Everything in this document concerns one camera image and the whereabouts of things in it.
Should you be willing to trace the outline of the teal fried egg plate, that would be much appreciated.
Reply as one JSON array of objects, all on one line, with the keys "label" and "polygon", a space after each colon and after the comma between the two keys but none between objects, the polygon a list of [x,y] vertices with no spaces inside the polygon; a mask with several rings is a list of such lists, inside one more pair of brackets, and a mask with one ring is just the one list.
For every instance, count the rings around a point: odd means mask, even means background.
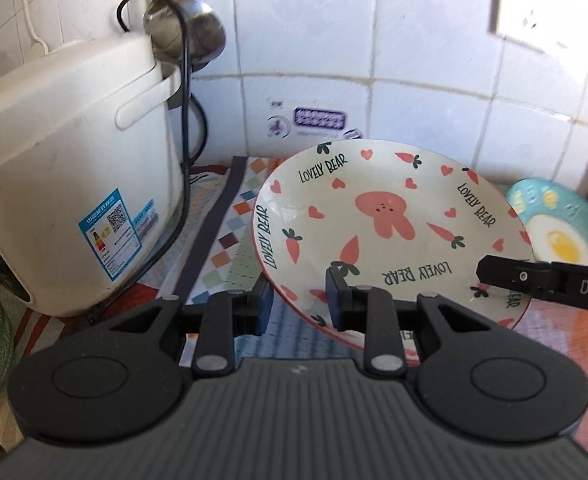
[{"label": "teal fried egg plate", "polygon": [[506,197],[523,222],[535,257],[588,266],[588,200],[556,182],[528,178]]}]

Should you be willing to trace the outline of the pink bunny Lovely Bear plate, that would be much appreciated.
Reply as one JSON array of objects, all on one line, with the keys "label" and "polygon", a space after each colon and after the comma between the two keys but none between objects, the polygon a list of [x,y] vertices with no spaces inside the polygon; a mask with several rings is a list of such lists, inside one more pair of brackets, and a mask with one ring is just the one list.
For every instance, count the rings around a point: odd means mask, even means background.
[{"label": "pink bunny Lovely Bear plate", "polygon": [[355,349],[362,334],[331,321],[325,274],[396,299],[437,292],[513,327],[529,297],[482,283],[488,255],[533,259],[507,199],[461,162],[381,140],[323,143],[282,162],[260,189],[257,257],[275,290],[308,323]]}]

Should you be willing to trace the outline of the patchwork checkered tablecloth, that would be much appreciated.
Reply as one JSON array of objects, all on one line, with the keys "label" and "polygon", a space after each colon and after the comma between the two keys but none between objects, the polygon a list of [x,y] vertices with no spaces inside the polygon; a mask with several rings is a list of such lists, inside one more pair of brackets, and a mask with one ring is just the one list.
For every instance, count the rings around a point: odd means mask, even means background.
[{"label": "patchwork checkered tablecloth", "polygon": [[[260,272],[251,241],[251,211],[259,186],[277,166],[275,159],[237,157],[231,166],[206,166],[192,171],[191,211],[181,240],[116,299],[74,318],[32,315],[31,354],[73,333],[146,304],[160,292],[179,292],[190,302],[203,302],[214,292],[245,288]],[[576,361],[588,375],[588,312],[534,301],[516,326],[518,333],[538,340]],[[262,358],[360,358],[361,352],[321,332],[282,300],[277,300],[266,335],[236,341],[239,356]],[[588,451],[588,411],[576,434]]]}]

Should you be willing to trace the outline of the white rice cooker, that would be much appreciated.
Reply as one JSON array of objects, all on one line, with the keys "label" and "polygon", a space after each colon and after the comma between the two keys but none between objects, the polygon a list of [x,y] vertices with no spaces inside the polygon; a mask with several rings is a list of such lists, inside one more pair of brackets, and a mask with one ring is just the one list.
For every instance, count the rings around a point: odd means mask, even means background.
[{"label": "white rice cooker", "polygon": [[135,32],[0,77],[0,259],[28,307],[79,314],[152,253],[183,192],[167,121],[180,84]]}]

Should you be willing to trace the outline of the hanging metal ladle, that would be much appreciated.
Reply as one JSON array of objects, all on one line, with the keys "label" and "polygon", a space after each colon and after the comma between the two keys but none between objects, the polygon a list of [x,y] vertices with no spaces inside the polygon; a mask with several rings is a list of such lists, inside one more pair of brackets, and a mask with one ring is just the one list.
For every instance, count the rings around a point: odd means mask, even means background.
[{"label": "hanging metal ladle", "polygon": [[[169,0],[179,9],[187,25],[191,69],[198,72],[219,58],[227,44],[227,35],[219,16],[203,0]],[[184,49],[179,18],[164,0],[153,0],[143,15],[145,32],[156,52],[167,61],[179,63]]]}]

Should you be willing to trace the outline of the wall sticker label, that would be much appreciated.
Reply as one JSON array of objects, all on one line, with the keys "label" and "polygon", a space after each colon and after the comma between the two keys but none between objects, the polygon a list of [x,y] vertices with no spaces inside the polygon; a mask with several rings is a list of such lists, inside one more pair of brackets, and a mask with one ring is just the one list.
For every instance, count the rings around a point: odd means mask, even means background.
[{"label": "wall sticker label", "polygon": [[286,139],[288,136],[313,136],[323,139],[362,139],[359,128],[348,125],[348,115],[341,110],[296,107],[291,114],[272,114],[267,118],[267,135]]}]

